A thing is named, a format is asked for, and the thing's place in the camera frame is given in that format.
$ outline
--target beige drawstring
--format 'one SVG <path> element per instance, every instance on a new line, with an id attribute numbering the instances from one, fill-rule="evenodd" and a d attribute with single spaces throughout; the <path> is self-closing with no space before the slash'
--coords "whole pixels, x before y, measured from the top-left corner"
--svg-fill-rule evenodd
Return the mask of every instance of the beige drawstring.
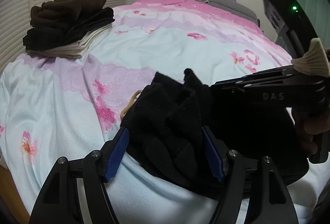
<path id="1" fill-rule="evenodd" d="M 132 95 L 130 101 L 128 102 L 128 105 L 127 105 L 127 106 L 121 111 L 121 113 L 120 113 L 120 119 L 121 119 L 121 120 L 123 120 L 125 114 L 126 114 L 126 113 L 128 112 L 128 110 L 131 108 L 131 106 L 133 106 L 133 104 L 135 103 L 135 101 L 136 101 L 136 99 L 137 99 L 137 96 L 138 96 L 139 94 L 141 94 L 141 92 L 142 92 L 142 90 L 139 90 L 139 91 L 136 91 L 136 92 Z"/>

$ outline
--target white sheet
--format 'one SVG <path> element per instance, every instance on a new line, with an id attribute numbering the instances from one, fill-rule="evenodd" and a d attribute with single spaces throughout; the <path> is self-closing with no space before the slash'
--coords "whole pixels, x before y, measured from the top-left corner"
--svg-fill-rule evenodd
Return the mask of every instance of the white sheet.
<path id="1" fill-rule="evenodd" d="M 211 85 L 289 65 L 290 56 L 251 22 L 205 5 L 141 0 L 117 7 L 113 29 L 81 59 L 23 54 L 6 67 L 0 78 L 0 147 L 29 213 L 57 158 L 83 158 L 112 139 L 121 110 L 155 71 L 182 80 L 189 67 Z M 300 223 L 311 218 L 329 177 L 327 161 L 311 165 L 288 187 Z M 217 203 L 149 175 L 127 154 L 107 191 L 121 224 L 204 224 Z M 243 223 L 247 204 L 242 202 L 237 223 Z"/>

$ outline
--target metal pin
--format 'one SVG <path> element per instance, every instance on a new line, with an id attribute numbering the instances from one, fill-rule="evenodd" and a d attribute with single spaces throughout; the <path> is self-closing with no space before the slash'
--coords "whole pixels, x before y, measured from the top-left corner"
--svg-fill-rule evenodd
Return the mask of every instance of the metal pin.
<path id="1" fill-rule="evenodd" d="M 63 163 L 65 163 L 65 161 L 66 161 L 65 157 L 60 157 L 60 158 L 57 159 L 57 162 L 59 164 L 63 164 Z"/>
<path id="2" fill-rule="evenodd" d="M 96 149 L 96 150 L 93 150 L 92 152 L 91 152 L 91 154 L 90 155 L 92 155 L 93 157 L 97 157 L 97 156 L 99 156 L 100 155 L 100 151 L 98 150 L 98 149 Z"/>
<path id="3" fill-rule="evenodd" d="M 234 149 L 231 149 L 231 150 L 229 151 L 229 155 L 235 157 L 235 156 L 238 155 L 238 152 L 235 151 Z"/>
<path id="4" fill-rule="evenodd" d="M 264 161 L 267 162 L 267 163 L 270 163 L 272 161 L 272 158 L 271 157 L 268 157 L 268 156 L 264 156 Z"/>

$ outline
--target wooden floor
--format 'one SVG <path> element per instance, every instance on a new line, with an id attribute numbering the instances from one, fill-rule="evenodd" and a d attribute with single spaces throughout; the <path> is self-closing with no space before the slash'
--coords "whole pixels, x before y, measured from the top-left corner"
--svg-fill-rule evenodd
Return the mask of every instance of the wooden floor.
<path id="1" fill-rule="evenodd" d="M 0 166 L 0 196 L 20 224 L 29 223 L 30 216 L 19 197 L 12 175 L 2 166 Z"/>

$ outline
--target green curtain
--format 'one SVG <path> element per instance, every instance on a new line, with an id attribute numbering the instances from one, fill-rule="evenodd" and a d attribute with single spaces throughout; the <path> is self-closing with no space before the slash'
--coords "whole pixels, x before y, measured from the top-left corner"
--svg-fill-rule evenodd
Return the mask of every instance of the green curtain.
<path id="1" fill-rule="evenodd" d="M 322 40 L 324 48 L 330 48 L 330 4 L 327 0 L 297 0 L 313 25 L 316 34 Z M 278 37 L 276 44 L 284 49 L 286 45 Z"/>

